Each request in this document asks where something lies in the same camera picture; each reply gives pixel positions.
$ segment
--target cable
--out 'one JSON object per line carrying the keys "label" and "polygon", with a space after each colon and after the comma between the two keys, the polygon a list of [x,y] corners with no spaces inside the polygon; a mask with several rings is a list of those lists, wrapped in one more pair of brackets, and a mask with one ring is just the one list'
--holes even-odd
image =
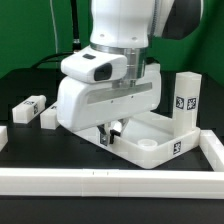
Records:
{"label": "cable", "polygon": [[81,50],[81,43],[79,38],[79,23],[78,23],[78,9],[77,0],[71,0],[72,7],[72,22],[73,22],[73,50]]}
{"label": "cable", "polygon": [[51,16],[52,16],[53,28],[54,28],[55,51],[56,51],[56,53],[58,53],[59,52],[59,47],[58,47],[58,32],[57,32],[57,26],[56,26],[56,20],[55,20],[53,0],[50,0],[50,7],[51,7]]}
{"label": "cable", "polygon": [[31,68],[37,68],[39,65],[43,64],[43,63],[48,63],[48,62],[60,62],[60,60],[51,60],[48,61],[51,58],[58,58],[58,57],[62,57],[62,56],[69,56],[74,54],[73,52],[64,52],[64,53],[58,53],[58,54],[52,54],[49,55],[47,57],[44,57],[43,59],[41,59],[40,61],[38,61],[37,63],[35,63],[34,65],[31,66]]}

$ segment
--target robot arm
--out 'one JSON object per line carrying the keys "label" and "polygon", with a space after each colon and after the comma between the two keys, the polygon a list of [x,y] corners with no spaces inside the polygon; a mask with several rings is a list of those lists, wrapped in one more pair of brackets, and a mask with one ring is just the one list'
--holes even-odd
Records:
{"label": "robot arm", "polygon": [[91,44],[61,66],[68,76],[58,93],[62,126],[76,132],[156,109],[160,65],[145,65],[148,35],[162,35],[173,5],[174,0],[92,0]]}

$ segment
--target white box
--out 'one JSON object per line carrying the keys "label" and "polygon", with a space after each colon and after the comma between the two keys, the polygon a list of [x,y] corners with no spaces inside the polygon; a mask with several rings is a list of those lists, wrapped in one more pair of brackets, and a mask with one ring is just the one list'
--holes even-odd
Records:
{"label": "white box", "polygon": [[13,122],[28,124],[45,109],[45,96],[31,96],[12,109]]}
{"label": "white box", "polygon": [[60,125],[57,120],[57,102],[40,115],[40,124],[41,128],[51,130],[55,130]]}

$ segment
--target black tabletop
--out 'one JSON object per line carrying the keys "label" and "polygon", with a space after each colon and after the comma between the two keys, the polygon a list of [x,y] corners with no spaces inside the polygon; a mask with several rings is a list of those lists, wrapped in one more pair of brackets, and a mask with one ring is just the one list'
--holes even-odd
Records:
{"label": "black tabletop", "polygon": [[[141,169],[65,130],[40,128],[40,117],[27,125],[12,122],[12,108],[31,95],[57,100],[64,77],[53,69],[18,69],[0,80],[0,125],[9,142],[0,167],[65,169]],[[155,111],[172,116],[174,73],[162,73],[162,99]],[[224,142],[224,88],[204,75],[198,126],[212,129]],[[156,169],[212,171],[199,147]],[[222,223],[223,200],[151,198],[0,197],[0,223]]]}

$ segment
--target white block with marker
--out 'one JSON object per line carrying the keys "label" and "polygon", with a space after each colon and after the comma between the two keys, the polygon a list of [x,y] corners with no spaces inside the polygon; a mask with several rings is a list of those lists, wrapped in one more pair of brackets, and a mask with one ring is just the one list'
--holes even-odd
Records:
{"label": "white block with marker", "polygon": [[57,102],[40,115],[41,128],[55,130],[60,124],[57,120]]}
{"label": "white block with marker", "polygon": [[196,129],[201,75],[193,72],[178,73],[173,105],[174,137]]}
{"label": "white block with marker", "polygon": [[31,96],[12,109],[13,122],[28,124],[45,109],[45,96]]}
{"label": "white block with marker", "polygon": [[0,126],[0,151],[2,151],[7,142],[8,142],[7,128],[5,126]]}

